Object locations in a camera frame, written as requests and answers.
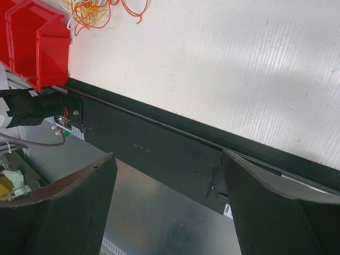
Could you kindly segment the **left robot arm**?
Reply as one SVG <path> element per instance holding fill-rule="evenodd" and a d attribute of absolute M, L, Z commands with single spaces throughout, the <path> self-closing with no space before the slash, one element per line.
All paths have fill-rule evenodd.
<path fill-rule="evenodd" d="M 68 98 L 58 92 L 33 96 L 29 90 L 1 90 L 1 128 L 37 126 L 64 113 Z"/>

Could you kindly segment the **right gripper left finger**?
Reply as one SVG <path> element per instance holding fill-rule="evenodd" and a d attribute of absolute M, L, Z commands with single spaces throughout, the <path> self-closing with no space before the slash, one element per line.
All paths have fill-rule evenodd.
<path fill-rule="evenodd" d="M 117 176 L 113 153 L 1 201 L 1 254 L 99 254 Z"/>

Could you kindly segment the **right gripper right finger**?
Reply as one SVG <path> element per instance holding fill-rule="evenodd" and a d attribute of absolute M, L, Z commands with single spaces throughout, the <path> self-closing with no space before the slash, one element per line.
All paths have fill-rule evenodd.
<path fill-rule="evenodd" d="M 242 254 L 339 254 L 339 195 L 270 173 L 222 152 Z"/>

